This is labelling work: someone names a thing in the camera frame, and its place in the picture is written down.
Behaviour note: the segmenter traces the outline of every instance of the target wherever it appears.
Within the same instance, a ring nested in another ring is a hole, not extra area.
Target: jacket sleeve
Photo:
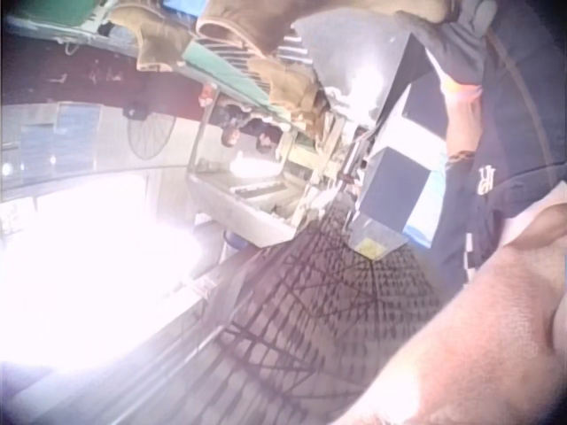
[[[430,262],[449,288],[467,282],[464,269],[467,223],[474,202],[469,180],[473,160],[459,161],[447,170],[447,184],[437,232],[430,249]]]

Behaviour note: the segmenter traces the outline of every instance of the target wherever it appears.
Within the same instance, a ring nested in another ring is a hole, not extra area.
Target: person
[[[567,383],[564,53],[525,0],[460,5],[440,26],[396,16],[445,96],[431,261],[456,295],[340,425],[540,423]]]
[[[218,122],[222,128],[221,144],[227,148],[234,147],[240,138],[241,130],[255,136],[256,150],[262,154],[272,151],[282,137],[282,130],[271,125],[271,117],[255,112],[251,107],[230,99],[220,97],[217,105],[218,112],[212,122]]]

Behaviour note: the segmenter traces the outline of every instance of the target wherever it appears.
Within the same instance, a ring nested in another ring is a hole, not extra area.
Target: finger
[[[397,12],[394,18],[402,28],[410,31],[433,56],[437,57],[442,52],[443,42],[438,28],[433,24],[406,12]]]
[[[462,0],[459,23],[482,37],[494,21],[498,6],[494,0]]]
[[[477,8],[477,13],[475,14],[474,20],[472,22],[472,27],[475,33],[482,37],[488,31],[488,28],[492,25],[496,12],[498,11],[498,5],[494,0],[485,0]]]

